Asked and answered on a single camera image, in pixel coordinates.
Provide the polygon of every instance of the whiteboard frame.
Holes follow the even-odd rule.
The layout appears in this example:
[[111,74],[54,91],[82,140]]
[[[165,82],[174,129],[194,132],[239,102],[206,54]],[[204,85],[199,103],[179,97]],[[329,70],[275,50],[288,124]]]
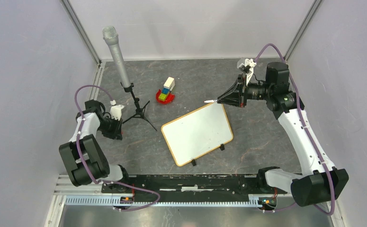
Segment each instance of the whiteboard frame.
[[[204,105],[204,106],[202,106],[202,107],[200,107],[200,108],[198,108],[198,109],[196,109],[196,110],[194,110],[194,111],[192,111],[192,112],[190,112],[190,113],[187,113],[187,114],[185,114],[185,115],[183,115],[183,116],[181,116],[181,117],[178,117],[177,119],[175,119],[175,120],[173,120],[173,121],[170,121],[170,122],[168,122],[168,123],[164,124],[163,126],[161,126],[161,132],[162,132],[162,135],[164,136],[165,142],[167,142],[168,148],[169,148],[169,150],[170,150],[170,152],[171,152],[171,154],[172,154],[173,160],[175,161],[175,164],[176,164],[177,166],[179,166],[179,167],[184,166],[184,165],[186,165],[186,164],[190,163],[192,160],[196,160],[196,159],[200,158],[201,156],[203,156],[203,155],[205,155],[205,154],[208,154],[209,152],[211,152],[211,151],[213,151],[213,150],[215,150],[215,149],[219,148],[221,145],[219,145],[219,146],[217,146],[217,147],[215,147],[215,148],[212,148],[211,150],[209,150],[209,151],[207,151],[207,152],[205,152],[205,153],[203,153],[203,154],[201,154],[201,155],[199,155],[199,156],[195,157],[194,159],[192,159],[192,160],[190,160],[190,161],[188,161],[188,162],[186,162],[186,163],[184,163],[184,164],[182,164],[182,165],[179,165],[179,164],[177,163],[177,161],[176,161],[175,156],[173,155],[172,149],[171,149],[171,147],[170,147],[170,145],[169,145],[169,143],[168,143],[168,140],[167,140],[167,138],[166,138],[166,136],[165,136],[165,134],[164,134],[164,131],[163,131],[162,129],[164,128],[164,126],[166,126],[166,125],[168,125],[168,124],[170,124],[170,123],[173,123],[173,122],[175,122],[175,121],[177,121],[177,120],[179,120],[179,119],[181,119],[181,118],[184,118],[184,117],[186,117],[186,116],[188,116],[188,115],[190,115],[190,114],[193,114],[194,112],[199,111],[199,110],[201,110],[201,109],[203,109],[203,108],[205,108],[205,107],[207,107],[207,106],[209,106],[209,105],[212,105],[212,104],[214,104],[214,103],[209,103],[209,104],[207,104],[207,105]],[[232,132],[231,125],[229,124],[228,116],[226,115],[226,111],[225,111],[224,105],[223,105],[223,104],[221,104],[221,106],[222,106],[222,110],[224,111],[224,115],[225,115],[225,118],[226,118],[226,122],[228,123],[228,127],[229,127],[229,130],[231,131],[231,135],[232,135],[232,137],[231,137],[231,139],[230,139],[230,140],[228,140],[227,142],[224,142],[224,143],[223,143],[223,144],[225,145],[225,144],[227,144],[227,143],[229,143],[229,142],[231,142],[231,141],[233,140],[233,132]]]

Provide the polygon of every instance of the lego toy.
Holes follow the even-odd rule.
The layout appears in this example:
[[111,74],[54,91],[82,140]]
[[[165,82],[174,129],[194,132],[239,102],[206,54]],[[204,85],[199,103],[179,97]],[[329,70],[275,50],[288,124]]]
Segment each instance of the lego toy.
[[155,95],[155,99],[157,102],[161,104],[167,104],[172,102],[175,98],[175,95],[171,94],[172,89],[175,87],[175,79],[172,77],[168,77],[167,81],[164,83],[164,88],[158,90],[157,94]]

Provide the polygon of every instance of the white cube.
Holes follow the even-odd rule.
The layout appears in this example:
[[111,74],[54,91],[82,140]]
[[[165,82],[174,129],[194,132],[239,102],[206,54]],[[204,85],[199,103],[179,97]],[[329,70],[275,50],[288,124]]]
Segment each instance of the white cube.
[[164,84],[164,88],[167,88],[170,91],[172,91],[174,86],[175,86],[175,79],[172,77],[168,77],[167,81]]

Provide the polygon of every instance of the silver microphone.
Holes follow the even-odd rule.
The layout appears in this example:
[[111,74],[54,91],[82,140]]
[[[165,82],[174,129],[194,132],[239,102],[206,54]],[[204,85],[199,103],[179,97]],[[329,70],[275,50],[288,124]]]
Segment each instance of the silver microphone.
[[114,26],[107,26],[102,29],[102,35],[105,42],[107,43],[109,50],[111,51],[112,58],[114,59],[116,68],[118,69],[119,75],[122,80],[122,86],[127,88],[130,87],[130,81],[127,77],[125,68],[125,62],[123,61],[122,52],[119,47],[119,37]]

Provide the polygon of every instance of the white block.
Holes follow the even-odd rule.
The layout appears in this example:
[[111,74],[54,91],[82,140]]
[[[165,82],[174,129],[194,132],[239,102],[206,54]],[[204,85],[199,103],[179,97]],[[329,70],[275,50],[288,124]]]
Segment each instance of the white block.
[[172,77],[168,77],[167,81],[164,83],[164,88],[172,91],[173,87],[175,87],[175,79]]
[[122,109],[124,108],[124,105],[114,105],[111,107],[111,118],[115,120],[120,120],[122,117]]

